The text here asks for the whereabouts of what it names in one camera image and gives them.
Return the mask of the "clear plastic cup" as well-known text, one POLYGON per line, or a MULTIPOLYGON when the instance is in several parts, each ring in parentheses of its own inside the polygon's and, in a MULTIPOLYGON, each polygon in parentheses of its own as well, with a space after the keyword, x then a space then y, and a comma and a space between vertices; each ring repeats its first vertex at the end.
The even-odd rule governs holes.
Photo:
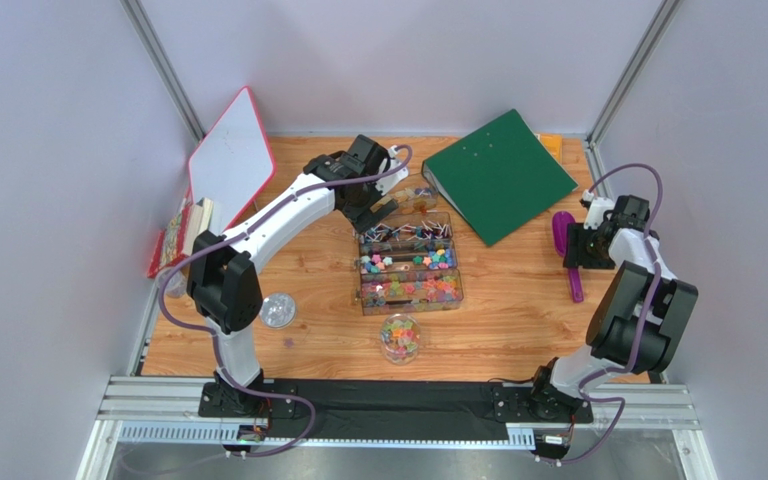
POLYGON ((385 319, 379 331, 383 356, 395 365, 412 362, 419 356, 421 325, 407 314, 394 314, 385 319))

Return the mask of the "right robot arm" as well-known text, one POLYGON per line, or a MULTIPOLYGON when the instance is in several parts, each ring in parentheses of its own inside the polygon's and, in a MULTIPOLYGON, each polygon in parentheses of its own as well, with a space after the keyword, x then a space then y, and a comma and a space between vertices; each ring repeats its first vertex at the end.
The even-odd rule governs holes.
POLYGON ((540 367, 529 407, 543 420, 573 416, 593 388, 610 379, 660 373, 672 361, 698 299, 659 252, 649 201, 583 195, 584 221, 567 227, 568 269, 614 269, 589 323, 584 346, 540 367))

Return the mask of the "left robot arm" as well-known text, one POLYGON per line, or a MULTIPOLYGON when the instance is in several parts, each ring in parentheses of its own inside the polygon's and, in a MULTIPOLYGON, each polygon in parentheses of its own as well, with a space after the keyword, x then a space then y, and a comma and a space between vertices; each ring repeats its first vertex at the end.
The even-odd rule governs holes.
POLYGON ((261 378, 253 323, 264 295, 259 276, 304 229, 337 211, 359 232, 380 214, 374 206, 408 175, 412 150, 387 148, 359 135, 351 145, 310 160, 290 186, 263 210, 216 235, 195 241, 187 294, 204 318, 216 356, 216 373, 245 394, 261 378))

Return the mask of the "lollipop candy bin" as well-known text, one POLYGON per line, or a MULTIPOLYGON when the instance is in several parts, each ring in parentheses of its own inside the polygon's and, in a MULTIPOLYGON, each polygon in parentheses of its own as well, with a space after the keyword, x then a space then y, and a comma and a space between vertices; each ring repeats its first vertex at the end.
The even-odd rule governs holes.
POLYGON ((358 244, 392 243, 418 240, 440 240, 453 237, 450 215, 428 211, 390 215, 369 229, 355 233, 358 244))

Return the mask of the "colourful star candy bin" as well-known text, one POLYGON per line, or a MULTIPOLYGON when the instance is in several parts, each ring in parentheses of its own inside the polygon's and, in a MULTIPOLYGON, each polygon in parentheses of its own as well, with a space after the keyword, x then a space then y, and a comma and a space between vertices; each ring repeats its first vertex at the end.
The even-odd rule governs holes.
POLYGON ((358 247, 354 267, 360 274, 448 270, 458 258, 451 239, 376 242, 358 247))

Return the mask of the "clear candy bin back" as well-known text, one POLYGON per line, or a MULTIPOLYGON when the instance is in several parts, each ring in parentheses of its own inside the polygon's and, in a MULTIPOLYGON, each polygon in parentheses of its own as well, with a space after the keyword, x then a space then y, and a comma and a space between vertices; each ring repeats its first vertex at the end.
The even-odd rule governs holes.
POLYGON ((406 187, 389 192, 386 199, 396 202, 397 208, 394 212, 397 214, 419 214, 433 210, 437 206, 438 192, 430 186, 406 187))

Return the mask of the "translucent gummy candy bin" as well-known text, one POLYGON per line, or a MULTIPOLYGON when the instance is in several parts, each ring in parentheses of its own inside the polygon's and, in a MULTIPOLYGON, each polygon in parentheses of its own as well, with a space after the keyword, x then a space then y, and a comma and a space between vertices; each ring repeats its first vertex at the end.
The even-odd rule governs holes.
POLYGON ((464 288, 457 269, 363 274, 355 299, 364 315, 454 310, 464 288))

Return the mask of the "orange notebook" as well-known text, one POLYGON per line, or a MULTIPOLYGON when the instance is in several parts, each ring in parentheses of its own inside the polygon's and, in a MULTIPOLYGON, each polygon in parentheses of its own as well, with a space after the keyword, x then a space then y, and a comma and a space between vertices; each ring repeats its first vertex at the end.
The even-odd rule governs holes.
POLYGON ((536 133, 535 136, 547 152, 561 164, 563 158, 563 136, 549 133, 536 133))

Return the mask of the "green clipboard folder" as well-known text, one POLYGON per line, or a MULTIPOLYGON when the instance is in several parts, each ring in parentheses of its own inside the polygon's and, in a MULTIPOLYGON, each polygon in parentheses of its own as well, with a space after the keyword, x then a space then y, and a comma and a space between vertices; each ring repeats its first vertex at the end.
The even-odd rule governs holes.
POLYGON ((515 109, 427 158, 422 176, 488 247, 578 188, 515 109))

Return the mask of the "stack of books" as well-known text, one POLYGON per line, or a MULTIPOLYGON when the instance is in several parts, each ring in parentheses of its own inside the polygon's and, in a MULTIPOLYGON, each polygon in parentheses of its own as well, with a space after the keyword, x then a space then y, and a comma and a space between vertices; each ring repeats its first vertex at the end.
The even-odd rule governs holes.
POLYGON ((147 270, 148 278, 156 278, 192 254, 195 239, 210 226, 213 209, 214 202, 209 197, 202 197, 198 201, 183 201, 157 239, 147 270))

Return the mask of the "small clear cup left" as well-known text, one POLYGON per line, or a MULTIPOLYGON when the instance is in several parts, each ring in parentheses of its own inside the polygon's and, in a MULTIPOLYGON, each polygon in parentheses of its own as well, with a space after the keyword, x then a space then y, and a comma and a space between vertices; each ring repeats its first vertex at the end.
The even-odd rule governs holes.
POLYGON ((156 285, 164 297, 176 299, 186 293, 185 275, 181 271, 173 273, 170 268, 158 272, 156 285))

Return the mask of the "white board red frame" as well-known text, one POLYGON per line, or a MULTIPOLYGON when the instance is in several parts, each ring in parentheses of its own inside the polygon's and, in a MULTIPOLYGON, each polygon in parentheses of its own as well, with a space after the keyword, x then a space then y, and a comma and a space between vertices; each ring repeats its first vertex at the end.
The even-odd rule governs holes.
POLYGON ((188 160, 190 192, 213 202, 209 230, 233 226, 273 178, 276 164, 250 87, 242 87, 188 160))

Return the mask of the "aluminium front rail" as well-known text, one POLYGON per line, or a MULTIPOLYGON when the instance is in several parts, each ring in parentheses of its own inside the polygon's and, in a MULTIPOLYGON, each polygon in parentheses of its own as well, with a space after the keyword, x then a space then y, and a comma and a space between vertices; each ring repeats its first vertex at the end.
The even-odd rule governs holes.
POLYGON ((206 378, 115 377, 98 412, 126 440, 277 446, 532 449, 540 436, 590 439, 606 429, 694 431, 682 385, 609 383, 571 417, 541 420, 526 386, 497 382, 274 379, 268 403, 241 413, 206 378))

